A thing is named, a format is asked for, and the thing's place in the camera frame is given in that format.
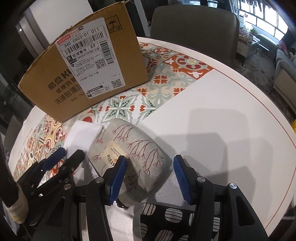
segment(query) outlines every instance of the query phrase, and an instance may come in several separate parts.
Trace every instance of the beige tape wrap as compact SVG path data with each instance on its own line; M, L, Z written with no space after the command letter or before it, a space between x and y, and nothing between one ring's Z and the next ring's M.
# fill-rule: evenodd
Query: beige tape wrap
M27 198L22 192L22 188L18 184L17 187L19 189L19 198L11 207L6 207L6 209L9 212L12 219L16 223L21 224L25 222L25 219L29 212L29 206Z

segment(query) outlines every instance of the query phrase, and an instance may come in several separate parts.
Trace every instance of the brown box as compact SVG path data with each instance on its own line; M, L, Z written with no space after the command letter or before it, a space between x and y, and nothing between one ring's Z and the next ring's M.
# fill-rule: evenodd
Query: brown box
M148 81L144 58L125 2L117 2L89 15L67 29L57 38L57 43L63 41L61 37L65 38L72 30L101 17L105 19L108 28L113 51L125 82L124 87L89 99L69 70L55 42L33 62L18 85L35 105L59 122L64 122L110 96Z

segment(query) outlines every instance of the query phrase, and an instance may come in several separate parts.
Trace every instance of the gray chair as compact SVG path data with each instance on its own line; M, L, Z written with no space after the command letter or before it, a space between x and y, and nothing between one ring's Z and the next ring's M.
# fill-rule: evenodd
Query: gray chair
M15 143L15 140L17 139L17 136L22 128L22 123L13 116L11 118L11 121L8 125L5 138L3 141L3 145L6 149L6 151L10 154L11 149Z
M232 12L206 6L170 5L153 13L150 37L178 44L230 67L236 55L239 20Z

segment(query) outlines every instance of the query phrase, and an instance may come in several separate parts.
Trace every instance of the gray rug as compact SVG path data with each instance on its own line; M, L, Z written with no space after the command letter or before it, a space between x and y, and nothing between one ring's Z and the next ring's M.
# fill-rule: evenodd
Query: gray rug
M275 61L266 56L263 49L252 54L244 61L237 56L234 60L234 70L246 77L256 85L267 97L279 108L286 119L292 123L296 119L296 114L285 102L281 95L273 89Z

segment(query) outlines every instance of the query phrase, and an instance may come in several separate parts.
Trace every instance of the metal screw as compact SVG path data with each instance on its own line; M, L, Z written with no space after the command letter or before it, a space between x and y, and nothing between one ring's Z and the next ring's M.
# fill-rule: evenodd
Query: metal screw
M232 188L232 189L236 189L237 188L237 185L235 183L230 183L229 184L229 187Z
M205 178L204 177L198 177L197 181L200 183L204 183L205 182Z
M101 183L103 181L104 181L104 178L102 178L102 177L97 177L96 178L96 183Z
M68 184L65 184L64 189L65 189L65 190L68 190L68 189L70 189L71 187L72 187L72 185L71 185L70 183L68 183Z

